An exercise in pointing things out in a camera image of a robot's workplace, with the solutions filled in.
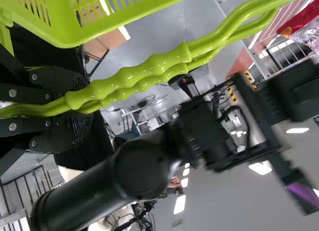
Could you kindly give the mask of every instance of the lime green basket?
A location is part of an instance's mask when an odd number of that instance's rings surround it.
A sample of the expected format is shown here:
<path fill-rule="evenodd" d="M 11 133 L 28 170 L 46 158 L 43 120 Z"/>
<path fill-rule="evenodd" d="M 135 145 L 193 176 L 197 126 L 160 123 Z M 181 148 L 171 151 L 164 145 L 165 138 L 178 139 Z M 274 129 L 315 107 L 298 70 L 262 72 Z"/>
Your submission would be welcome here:
<path fill-rule="evenodd" d="M 181 0 L 0 0 L 0 23 L 18 23 L 60 48 L 81 45 Z"/>

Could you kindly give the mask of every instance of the yellow and black warning tape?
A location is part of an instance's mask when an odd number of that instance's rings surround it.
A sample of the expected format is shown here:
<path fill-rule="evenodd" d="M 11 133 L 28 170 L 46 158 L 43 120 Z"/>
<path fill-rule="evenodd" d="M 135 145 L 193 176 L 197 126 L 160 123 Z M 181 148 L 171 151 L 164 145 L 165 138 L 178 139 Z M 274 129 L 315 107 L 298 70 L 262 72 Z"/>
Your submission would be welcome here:
<path fill-rule="evenodd" d="M 234 94 L 233 90 L 230 88 L 230 86 L 227 88 L 227 91 L 228 91 L 231 99 L 234 101 L 234 103 L 237 103 L 238 100 L 236 99 L 235 94 Z"/>
<path fill-rule="evenodd" d="M 245 71 L 245 75 L 247 77 L 247 79 L 249 80 L 250 84 L 252 85 L 252 87 L 254 88 L 254 90 L 257 90 L 257 85 L 255 84 L 253 78 L 251 77 L 250 73 L 248 71 Z"/>

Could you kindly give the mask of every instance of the metal screw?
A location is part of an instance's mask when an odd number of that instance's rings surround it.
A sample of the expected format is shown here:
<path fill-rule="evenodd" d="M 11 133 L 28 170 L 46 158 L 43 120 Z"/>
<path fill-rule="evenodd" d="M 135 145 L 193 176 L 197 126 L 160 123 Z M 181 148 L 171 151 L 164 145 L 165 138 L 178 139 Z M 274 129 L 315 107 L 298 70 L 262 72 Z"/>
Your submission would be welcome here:
<path fill-rule="evenodd" d="M 15 130 L 16 130 L 16 124 L 15 124 L 15 123 L 11 123 L 11 124 L 9 125 L 9 129 L 10 129 L 11 131 L 15 131 Z"/>
<path fill-rule="evenodd" d="M 60 126 L 60 124 L 62 124 L 62 121 L 61 120 L 57 120 L 55 124 L 56 124 L 56 126 Z"/>
<path fill-rule="evenodd" d="M 36 147 L 38 145 L 38 142 L 36 140 L 32 140 L 31 146 Z"/>
<path fill-rule="evenodd" d="M 11 96 L 12 98 L 16 97 L 16 90 L 15 89 L 11 89 L 9 91 L 9 96 Z"/>
<path fill-rule="evenodd" d="M 46 121 L 46 122 L 45 122 L 45 126 L 46 126 L 46 127 L 51 126 L 51 121 L 49 121 L 49 120 L 48 120 L 48 121 Z"/>
<path fill-rule="evenodd" d="M 38 79 L 37 74 L 33 74 L 33 75 L 32 75 L 32 80 L 37 80 L 37 79 Z"/>

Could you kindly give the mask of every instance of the fluorescent light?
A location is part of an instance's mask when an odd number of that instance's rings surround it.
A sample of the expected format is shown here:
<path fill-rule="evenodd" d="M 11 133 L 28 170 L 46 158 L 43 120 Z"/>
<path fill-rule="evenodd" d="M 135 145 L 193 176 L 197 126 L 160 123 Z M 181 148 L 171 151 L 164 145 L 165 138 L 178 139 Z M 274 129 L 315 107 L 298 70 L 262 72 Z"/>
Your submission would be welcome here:
<path fill-rule="evenodd" d="M 253 39 L 251 40 L 251 43 L 248 46 L 248 49 L 253 48 L 253 46 L 256 43 L 256 41 L 257 41 L 258 37 L 260 36 L 261 32 L 262 32 L 262 30 L 254 35 Z"/>
<path fill-rule="evenodd" d="M 290 130 L 287 130 L 286 133 L 287 134 L 302 134 L 308 130 L 309 128 L 292 128 Z"/>
<path fill-rule="evenodd" d="M 183 171 L 183 176 L 186 176 L 186 175 L 188 175 L 189 174 L 189 169 L 184 169 L 184 171 Z"/>
<path fill-rule="evenodd" d="M 250 70 L 254 66 L 254 62 L 249 66 L 248 70 Z"/>
<path fill-rule="evenodd" d="M 314 192 L 315 192 L 316 195 L 319 197 L 319 190 L 315 190 L 315 189 L 314 189 Z"/>
<path fill-rule="evenodd" d="M 248 168 L 260 175 L 265 175 L 272 171 L 272 169 L 267 164 L 267 161 L 264 161 L 263 163 L 255 163 L 253 165 L 248 166 Z"/>
<path fill-rule="evenodd" d="M 180 183 L 181 183 L 181 186 L 182 186 L 183 188 L 187 187 L 187 185 L 188 185 L 188 178 L 185 178 L 185 179 L 181 180 Z"/>
<path fill-rule="evenodd" d="M 185 209 L 185 201 L 186 201 L 186 195 L 180 196 L 176 199 L 175 208 L 174 208 L 174 214 L 177 215 L 180 212 L 183 212 Z"/>

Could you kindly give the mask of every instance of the wire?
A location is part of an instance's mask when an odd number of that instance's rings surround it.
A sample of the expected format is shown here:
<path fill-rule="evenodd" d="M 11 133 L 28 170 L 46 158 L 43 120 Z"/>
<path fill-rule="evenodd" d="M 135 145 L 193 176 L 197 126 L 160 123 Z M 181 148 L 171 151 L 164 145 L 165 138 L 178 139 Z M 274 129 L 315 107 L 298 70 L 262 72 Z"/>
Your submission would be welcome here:
<path fill-rule="evenodd" d="M 119 219 L 124 218 L 124 217 L 129 216 L 129 215 L 132 215 L 132 216 L 135 218 L 135 215 L 134 215 L 134 214 L 129 213 L 129 214 L 124 215 L 124 216 L 121 216 L 121 217 L 119 216 Z"/>
<path fill-rule="evenodd" d="M 113 224 L 111 224 L 110 221 L 108 221 L 107 219 L 105 219 L 106 222 L 108 222 L 113 228 L 116 228 Z"/>

